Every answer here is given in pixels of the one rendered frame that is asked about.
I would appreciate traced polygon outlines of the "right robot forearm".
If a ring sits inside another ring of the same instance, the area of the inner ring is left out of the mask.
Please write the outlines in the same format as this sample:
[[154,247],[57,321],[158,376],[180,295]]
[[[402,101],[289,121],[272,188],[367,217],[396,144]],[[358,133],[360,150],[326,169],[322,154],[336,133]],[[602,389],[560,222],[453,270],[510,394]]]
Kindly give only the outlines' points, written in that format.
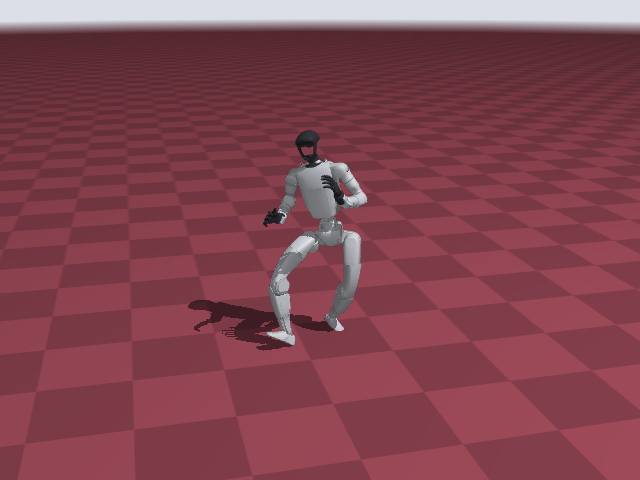
[[280,223],[279,223],[279,224],[284,224],[284,222],[285,222],[285,220],[286,220],[286,218],[287,218],[288,214],[289,214],[289,213],[290,213],[290,211],[291,211],[291,207],[290,207],[290,205],[289,205],[289,204],[287,204],[287,203],[284,203],[284,202],[283,202],[283,201],[284,201],[284,198],[285,198],[285,196],[283,197],[282,202],[281,202],[281,204],[280,204],[280,206],[279,206],[278,213],[283,213],[283,214],[285,215],[285,217],[283,217],[283,216],[282,216],[282,219],[281,219],[281,221],[280,221]]

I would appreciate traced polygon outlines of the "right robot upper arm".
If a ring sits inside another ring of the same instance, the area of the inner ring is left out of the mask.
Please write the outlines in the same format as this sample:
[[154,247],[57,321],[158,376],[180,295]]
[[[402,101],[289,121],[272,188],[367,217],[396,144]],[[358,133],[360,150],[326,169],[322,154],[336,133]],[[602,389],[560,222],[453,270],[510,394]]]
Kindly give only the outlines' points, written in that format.
[[296,180],[296,171],[298,168],[292,168],[285,178],[285,198],[284,203],[290,205],[291,208],[294,208],[296,204],[295,193],[297,189],[297,180]]

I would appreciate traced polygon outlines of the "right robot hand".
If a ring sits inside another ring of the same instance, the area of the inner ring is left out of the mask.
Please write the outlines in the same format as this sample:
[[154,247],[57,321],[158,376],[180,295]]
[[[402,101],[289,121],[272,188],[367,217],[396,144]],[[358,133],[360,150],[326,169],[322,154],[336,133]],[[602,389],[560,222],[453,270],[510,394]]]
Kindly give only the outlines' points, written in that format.
[[282,219],[282,216],[285,217],[283,213],[278,213],[276,210],[277,209],[274,208],[273,211],[268,212],[268,215],[266,215],[266,218],[264,219],[265,221],[263,223],[264,226],[268,227],[266,224],[271,224],[273,222],[276,224],[279,224]]

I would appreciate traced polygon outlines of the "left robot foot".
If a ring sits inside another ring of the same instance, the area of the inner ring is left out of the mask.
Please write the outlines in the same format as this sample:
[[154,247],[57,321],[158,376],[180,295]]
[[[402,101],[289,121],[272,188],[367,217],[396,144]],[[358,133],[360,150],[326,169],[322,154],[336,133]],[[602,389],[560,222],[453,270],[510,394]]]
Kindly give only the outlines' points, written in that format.
[[335,318],[330,318],[330,320],[328,319],[328,314],[326,314],[324,320],[329,324],[329,326],[331,326],[334,330],[336,331],[342,331],[344,330],[344,327],[339,323],[338,319]]

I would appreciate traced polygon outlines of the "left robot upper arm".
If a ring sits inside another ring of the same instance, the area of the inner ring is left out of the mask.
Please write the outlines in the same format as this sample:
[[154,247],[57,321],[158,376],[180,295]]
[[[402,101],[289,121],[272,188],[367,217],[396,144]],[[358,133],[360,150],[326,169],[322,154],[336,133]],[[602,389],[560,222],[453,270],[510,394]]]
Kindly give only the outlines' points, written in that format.
[[356,181],[356,179],[354,178],[354,176],[350,172],[350,168],[348,167],[347,164],[345,164],[345,163],[331,163],[329,168],[330,168],[333,176],[335,178],[341,179],[342,183],[345,185],[345,187],[353,195],[357,195],[360,192],[363,192],[361,190],[358,182]]

